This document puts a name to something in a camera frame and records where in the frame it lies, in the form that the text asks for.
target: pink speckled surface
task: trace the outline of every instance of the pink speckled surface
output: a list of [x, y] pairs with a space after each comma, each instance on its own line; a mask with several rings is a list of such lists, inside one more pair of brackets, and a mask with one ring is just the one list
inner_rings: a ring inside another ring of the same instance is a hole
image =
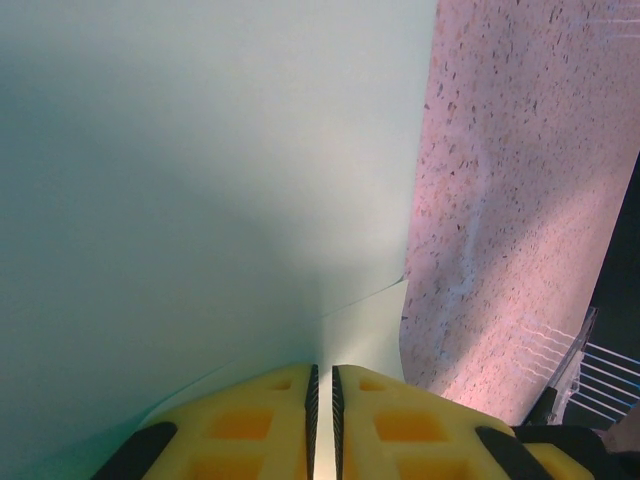
[[539, 394], [584, 318], [640, 148], [640, 25], [611, 21], [638, 17], [602, 0], [440, 2], [408, 382], [510, 423]]

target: speckled granite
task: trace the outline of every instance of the speckled granite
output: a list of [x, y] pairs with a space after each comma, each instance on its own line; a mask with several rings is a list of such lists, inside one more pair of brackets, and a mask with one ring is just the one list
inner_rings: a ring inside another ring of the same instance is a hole
[[639, 17], [602, 0], [440, 3], [408, 382], [507, 422], [530, 408], [583, 320], [640, 148], [640, 24], [610, 21]]

